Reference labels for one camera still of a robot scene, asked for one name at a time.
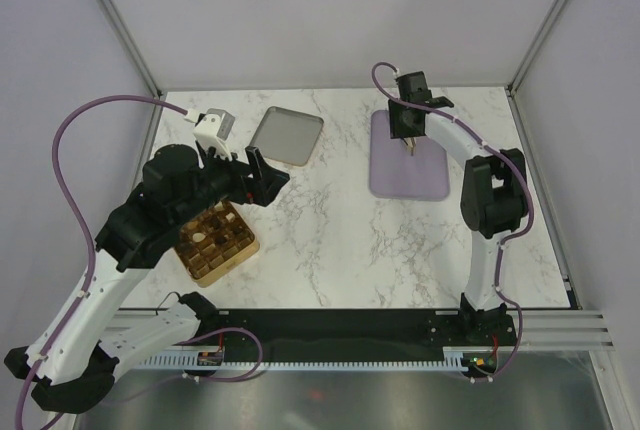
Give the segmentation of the metal tongs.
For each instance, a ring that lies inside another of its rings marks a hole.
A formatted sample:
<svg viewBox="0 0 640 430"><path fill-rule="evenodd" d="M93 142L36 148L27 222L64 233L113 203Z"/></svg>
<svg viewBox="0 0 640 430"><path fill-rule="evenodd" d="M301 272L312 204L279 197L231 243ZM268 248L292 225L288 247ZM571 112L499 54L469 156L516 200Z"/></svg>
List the metal tongs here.
<svg viewBox="0 0 640 430"><path fill-rule="evenodd" d="M415 138L414 137L406 138L404 140L404 142L405 142L406 147L407 147L407 149L409 151L409 154L411 156L414 156L415 155L415 149L416 149L416 140L415 140Z"/></svg>

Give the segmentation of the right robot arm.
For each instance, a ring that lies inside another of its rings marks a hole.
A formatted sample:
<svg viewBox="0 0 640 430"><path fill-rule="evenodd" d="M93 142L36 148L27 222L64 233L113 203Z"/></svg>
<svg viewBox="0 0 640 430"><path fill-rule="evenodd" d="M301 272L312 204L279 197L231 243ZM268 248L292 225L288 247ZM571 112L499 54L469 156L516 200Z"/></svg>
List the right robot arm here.
<svg viewBox="0 0 640 430"><path fill-rule="evenodd" d="M463 169L460 211L471 231L472 256L456 323L463 341L480 344L511 325L500 273L504 244L520 234L531 209L525 156L518 148L491 147L449 112L451 100L432 94L422 72L396 74L395 82L399 95L388 99L391 137L411 144L428 137Z"/></svg>

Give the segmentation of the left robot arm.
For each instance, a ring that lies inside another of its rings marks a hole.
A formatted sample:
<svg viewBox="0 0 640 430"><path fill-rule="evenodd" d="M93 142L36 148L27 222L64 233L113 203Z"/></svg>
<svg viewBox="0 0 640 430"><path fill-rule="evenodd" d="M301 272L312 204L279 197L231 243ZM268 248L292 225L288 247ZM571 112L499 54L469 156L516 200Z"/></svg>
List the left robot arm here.
<svg viewBox="0 0 640 430"><path fill-rule="evenodd" d="M84 413L154 353L216 338L215 307L198 292L180 296L169 310L118 337L105 338L104 331L130 292L178 245L187 223L222 200L266 207L276 199L289 174L269 166L257 148L245 152L248 160L241 162L175 144L145 163L141 182L110 213L84 276L49 328L5 357L42 410Z"/></svg>

